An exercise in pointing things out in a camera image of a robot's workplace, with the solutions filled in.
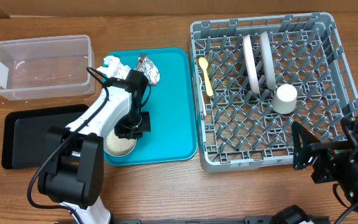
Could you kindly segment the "white napkin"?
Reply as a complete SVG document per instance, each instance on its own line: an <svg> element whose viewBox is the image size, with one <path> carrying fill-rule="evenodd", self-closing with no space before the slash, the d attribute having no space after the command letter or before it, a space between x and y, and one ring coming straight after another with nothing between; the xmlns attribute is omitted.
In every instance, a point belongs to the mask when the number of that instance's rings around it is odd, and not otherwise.
<svg viewBox="0 0 358 224"><path fill-rule="evenodd" d="M103 59L103 66L97 68L97 71L103 73L108 78L114 77L125 80L131 68L121 63L120 59L109 55Z"/></svg>

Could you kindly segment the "yellow plastic spoon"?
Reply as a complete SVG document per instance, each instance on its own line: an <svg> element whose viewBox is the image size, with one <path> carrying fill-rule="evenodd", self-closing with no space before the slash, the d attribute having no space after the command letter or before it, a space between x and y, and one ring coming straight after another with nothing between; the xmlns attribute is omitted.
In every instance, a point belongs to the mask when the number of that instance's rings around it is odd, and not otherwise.
<svg viewBox="0 0 358 224"><path fill-rule="evenodd" d="M213 96L214 92L213 92L211 82L210 82L209 76L208 76L208 71L207 71L208 66L209 66L208 60L206 58L204 58L204 57L200 57L198 59L198 63L199 63L199 66L201 67L201 69L203 71L206 93L207 93L208 96Z"/></svg>

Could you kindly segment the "pink plastic utensil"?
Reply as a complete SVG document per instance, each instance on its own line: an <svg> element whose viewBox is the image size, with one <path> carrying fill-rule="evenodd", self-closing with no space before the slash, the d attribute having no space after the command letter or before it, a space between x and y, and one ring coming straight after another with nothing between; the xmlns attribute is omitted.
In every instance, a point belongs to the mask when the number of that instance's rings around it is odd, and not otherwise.
<svg viewBox="0 0 358 224"><path fill-rule="evenodd" d="M201 95L201 102L202 102L202 107L203 107L203 117L205 117L207 115L207 113L206 113L206 105L204 102L204 96L203 96L203 91L202 91L203 81L202 81L200 75L198 75L198 78L199 78L199 82L200 82L200 95Z"/></svg>

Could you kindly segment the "gray bowl of grains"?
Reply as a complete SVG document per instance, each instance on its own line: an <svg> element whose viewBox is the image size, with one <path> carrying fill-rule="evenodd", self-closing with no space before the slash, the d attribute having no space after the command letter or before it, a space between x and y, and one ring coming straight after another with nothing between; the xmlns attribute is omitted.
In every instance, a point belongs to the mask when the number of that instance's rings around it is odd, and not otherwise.
<svg viewBox="0 0 358 224"><path fill-rule="evenodd" d="M114 131L111 131L105 140L104 151L110 156L122 157L135 148L136 142L136 139L118 138Z"/></svg>

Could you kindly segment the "foil wrapper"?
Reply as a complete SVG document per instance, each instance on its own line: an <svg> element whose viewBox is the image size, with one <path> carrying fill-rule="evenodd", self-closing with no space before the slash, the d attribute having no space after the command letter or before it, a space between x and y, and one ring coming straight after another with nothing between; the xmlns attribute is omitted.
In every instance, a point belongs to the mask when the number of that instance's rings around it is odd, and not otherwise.
<svg viewBox="0 0 358 224"><path fill-rule="evenodd" d="M146 54L140 55L135 70L143 72L151 85L155 86L160 81L158 68Z"/></svg>

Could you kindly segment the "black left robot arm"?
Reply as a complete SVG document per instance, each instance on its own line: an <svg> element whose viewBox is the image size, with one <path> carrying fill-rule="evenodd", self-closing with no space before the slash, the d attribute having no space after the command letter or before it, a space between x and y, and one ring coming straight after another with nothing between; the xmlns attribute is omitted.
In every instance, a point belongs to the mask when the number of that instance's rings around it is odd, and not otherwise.
<svg viewBox="0 0 358 224"><path fill-rule="evenodd" d="M77 120L47 131L44 162L30 181L27 199L40 207L32 199L36 185L54 202L52 209L68 210L76 223L113 223L100 197L106 140L109 133L137 140L150 131L150 115L142 107L147 103L143 95L151 87L137 70L130 70L124 79L107 77L91 67L86 70L101 84L101 94Z"/></svg>

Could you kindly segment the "white paper cup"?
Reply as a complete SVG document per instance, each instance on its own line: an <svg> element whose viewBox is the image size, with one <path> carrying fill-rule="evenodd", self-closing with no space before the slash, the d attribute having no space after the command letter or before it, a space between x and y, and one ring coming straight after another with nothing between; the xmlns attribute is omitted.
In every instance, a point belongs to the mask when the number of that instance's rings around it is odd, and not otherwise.
<svg viewBox="0 0 358 224"><path fill-rule="evenodd" d="M298 92L293 85L283 84L279 86L273 96L273 109L280 114L291 113L296 106Z"/></svg>

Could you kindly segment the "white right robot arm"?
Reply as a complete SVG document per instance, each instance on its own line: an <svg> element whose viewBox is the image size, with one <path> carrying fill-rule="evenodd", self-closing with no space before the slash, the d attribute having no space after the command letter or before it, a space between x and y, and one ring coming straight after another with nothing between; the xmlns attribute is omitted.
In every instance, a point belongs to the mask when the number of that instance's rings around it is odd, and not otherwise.
<svg viewBox="0 0 358 224"><path fill-rule="evenodd" d="M291 126L293 135L293 168L303 170L312 166L313 182L333 183L333 192L342 188L349 205L336 219L341 223L351 212L358 213L358 112L356 116L346 115L340 124L345 140L321 142L298 122Z"/></svg>

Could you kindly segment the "gray plate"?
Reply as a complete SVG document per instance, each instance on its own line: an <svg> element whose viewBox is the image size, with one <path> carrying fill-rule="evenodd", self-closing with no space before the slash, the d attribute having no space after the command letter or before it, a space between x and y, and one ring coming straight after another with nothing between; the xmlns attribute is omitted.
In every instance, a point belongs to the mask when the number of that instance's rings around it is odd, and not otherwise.
<svg viewBox="0 0 358 224"><path fill-rule="evenodd" d="M274 91L276 89L275 70L273 66L273 58L272 58L269 36L266 31L261 33L260 35L260 48L261 48L262 60L264 63L264 74L266 77L266 84L269 90Z"/></svg>

